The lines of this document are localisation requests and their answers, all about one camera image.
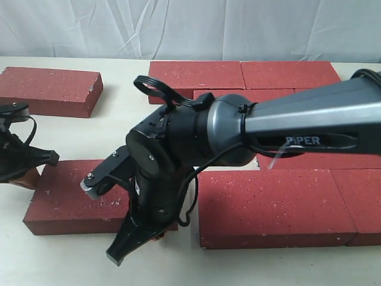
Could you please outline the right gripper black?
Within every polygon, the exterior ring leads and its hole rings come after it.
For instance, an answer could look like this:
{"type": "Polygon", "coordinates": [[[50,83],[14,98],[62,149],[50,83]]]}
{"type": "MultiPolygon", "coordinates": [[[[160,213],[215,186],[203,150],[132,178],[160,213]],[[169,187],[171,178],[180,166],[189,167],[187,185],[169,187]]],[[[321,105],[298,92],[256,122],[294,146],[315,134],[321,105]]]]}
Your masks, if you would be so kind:
{"type": "Polygon", "coordinates": [[[135,177],[137,202],[124,218],[107,257],[120,266],[127,255],[150,240],[160,240],[179,215],[182,184],[191,169],[181,167],[169,174],[153,176],[142,168],[135,177]]]}

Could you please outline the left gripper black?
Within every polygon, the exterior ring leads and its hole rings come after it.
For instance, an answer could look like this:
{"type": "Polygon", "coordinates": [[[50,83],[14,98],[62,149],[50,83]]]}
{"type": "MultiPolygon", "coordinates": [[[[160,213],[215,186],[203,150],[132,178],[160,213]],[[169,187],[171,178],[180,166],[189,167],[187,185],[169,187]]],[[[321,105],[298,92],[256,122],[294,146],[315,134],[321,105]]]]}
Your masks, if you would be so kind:
{"type": "Polygon", "coordinates": [[[26,145],[9,131],[1,132],[1,183],[35,190],[44,164],[56,166],[60,156],[54,150],[43,150],[26,145]]]}

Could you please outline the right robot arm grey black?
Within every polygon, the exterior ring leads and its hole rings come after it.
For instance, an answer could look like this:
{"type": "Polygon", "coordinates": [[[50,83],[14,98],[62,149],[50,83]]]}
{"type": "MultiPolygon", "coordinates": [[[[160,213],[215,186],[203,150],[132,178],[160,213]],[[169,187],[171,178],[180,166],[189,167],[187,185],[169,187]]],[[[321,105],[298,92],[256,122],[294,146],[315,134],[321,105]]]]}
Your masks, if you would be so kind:
{"type": "Polygon", "coordinates": [[[127,164],[115,180],[130,206],[107,249],[116,265],[180,221],[191,180],[209,166],[243,166],[255,154],[380,154],[380,73],[370,69],[261,103],[238,94],[189,100],[148,76],[133,83],[165,105],[126,135],[127,164]]]}

